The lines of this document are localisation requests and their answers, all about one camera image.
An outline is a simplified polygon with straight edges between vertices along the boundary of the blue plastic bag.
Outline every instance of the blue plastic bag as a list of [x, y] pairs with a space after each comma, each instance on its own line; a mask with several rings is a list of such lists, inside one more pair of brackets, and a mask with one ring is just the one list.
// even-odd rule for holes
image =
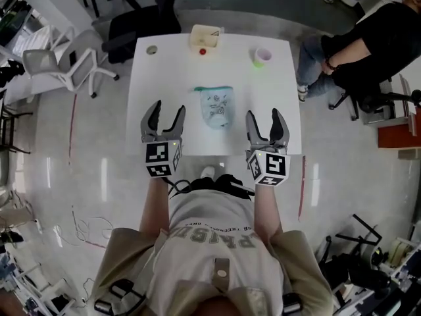
[[200, 92], [202, 117], [212, 129], [227, 129], [231, 126], [234, 115], [234, 89], [229, 86], [205, 88], [196, 87]]

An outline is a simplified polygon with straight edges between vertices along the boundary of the black shirt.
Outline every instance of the black shirt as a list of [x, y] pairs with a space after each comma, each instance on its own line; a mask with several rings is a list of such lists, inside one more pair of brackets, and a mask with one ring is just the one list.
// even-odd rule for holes
[[378, 85], [421, 55], [421, 16], [402, 3], [388, 3], [359, 22], [345, 35], [322, 37], [325, 56], [331, 57], [362, 38], [371, 55], [341, 65], [332, 74], [343, 89]]

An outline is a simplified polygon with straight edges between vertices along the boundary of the wrist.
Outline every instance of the wrist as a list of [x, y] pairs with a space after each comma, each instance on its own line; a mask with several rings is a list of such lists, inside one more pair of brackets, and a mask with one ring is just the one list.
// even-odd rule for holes
[[329, 57], [326, 59], [326, 64], [328, 65], [329, 68], [331, 68], [332, 70], [336, 70], [337, 66], [339, 66], [337, 59], [335, 58], [335, 55], [332, 57]]
[[155, 184], [157, 186], [166, 186], [166, 187], [168, 187], [168, 184], [162, 178], [151, 178], [151, 183], [152, 184]]

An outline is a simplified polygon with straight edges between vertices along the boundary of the cable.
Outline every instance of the cable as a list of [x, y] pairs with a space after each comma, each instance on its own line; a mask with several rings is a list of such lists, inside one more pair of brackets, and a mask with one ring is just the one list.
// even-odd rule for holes
[[87, 289], [86, 289], [86, 284], [89, 282], [89, 280], [92, 281], [93, 283], [95, 283], [95, 281], [92, 278], [88, 277], [86, 279], [86, 281], [82, 284], [82, 286], [84, 287], [85, 293], [86, 293], [86, 298], [82, 298], [82, 302], [85, 303], [85, 305], [83, 307], [78, 307], [77, 306], [77, 307], [75, 307], [75, 309], [83, 309], [83, 308], [85, 308], [87, 306], [87, 302], [91, 298], [91, 296], [89, 296], [89, 293], [87, 292]]
[[[190, 193], [191, 191], [193, 191], [193, 188], [191, 187], [190, 181], [188, 181], [186, 179], [181, 179], [181, 180], [179, 180], [175, 183], [173, 183], [171, 180], [168, 180], [167, 177], [163, 177], [162, 180], [165, 181], [168, 185], [171, 186], [171, 189], [168, 192], [168, 194], [170, 194], [172, 190], [175, 190], [177, 192], [177, 194], [187, 194], [187, 193]], [[184, 188], [183, 190], [179, 190], [177, 185], [181, 182], [187, 183], [188, 188]]]
[[[103, 248], [106, 249], [107, 247], [102, 246], [100, 244], [96, 244], [94, 242], [89, 241], [89, 236], [90, 236], [90, 221], [88, 221], [88, 223], [86, 223], [84, 220], [81, 219], [77, 219], [76, 215], [74, 214], [74, 210], [73, 210], [73, 206], [72, 206], [72, 218], [73, 218], [73, 224], [74, 224], [74, 230], [75, 230], [75, 235], [76, 238], [79, 241], [85, 242], [87, 244], [90, 244], [92, 246], [97, 246], [99, 248]], [[104, 231], [112, 231], [114, 229], [112, 223], [110, 223], [108, 220], [106, 220], [106, 218], [102, 218], [102, 217], [92, 217], [89, 218], [89, 220], [93, 220], [93, 219], [99, 219], [102, 221], [105, 221], [106, 223], [108, 223], [110, 225], [110, 228], [103, 228], [101, 230], [101, 235], [104, 239], [106, 240], [110, 240], [110, 236], [106, 236], [104, 235]], [[55, 226], [55, 232], [57, 234], [57, 236], [64, 242], [66, 242], [69, 246], [79, 246], [78, 244], [72, 244], [71, 242], [67, 241], [66, 239], [64, 239], [62, 237], [62, 228], [59, 224], [57, 224]]]

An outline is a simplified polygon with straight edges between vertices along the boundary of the paper cup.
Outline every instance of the paper cup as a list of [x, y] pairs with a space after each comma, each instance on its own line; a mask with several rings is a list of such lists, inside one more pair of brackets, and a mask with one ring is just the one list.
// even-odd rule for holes
[[253, 64], [257, 68], [263, 67], [272, 58], [272, 53], [265, 48], [257, 48], [253, 57]]

